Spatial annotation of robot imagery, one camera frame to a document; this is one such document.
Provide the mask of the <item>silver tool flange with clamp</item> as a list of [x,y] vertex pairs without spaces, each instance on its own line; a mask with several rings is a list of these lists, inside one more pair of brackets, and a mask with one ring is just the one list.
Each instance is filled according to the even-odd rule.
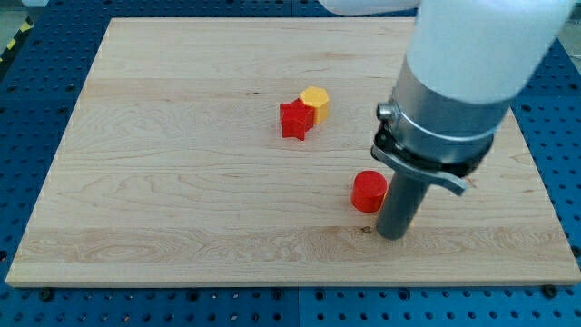
[[407,63],[390,99],[377,106],[371,156],[396,173],[461,195],[463,178],[491,148],[508,101],[470,104],[425,86]]

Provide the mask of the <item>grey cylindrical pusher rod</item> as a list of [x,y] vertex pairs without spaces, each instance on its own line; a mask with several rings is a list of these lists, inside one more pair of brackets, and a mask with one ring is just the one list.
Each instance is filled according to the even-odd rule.
[[377,232],[386,239],[398,240],[407,232],[429,185],[395,173],[376,221]]

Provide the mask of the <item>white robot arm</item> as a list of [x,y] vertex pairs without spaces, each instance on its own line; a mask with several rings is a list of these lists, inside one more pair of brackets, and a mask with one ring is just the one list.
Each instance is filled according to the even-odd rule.
[[394,174],[376,222],[384,238],[409,228],[428,188],[455,194],[489,152],[574,9],[571,1],[325,0],[364,16],[415,9],[414,31],[390,99],[377,107],[372,156]]

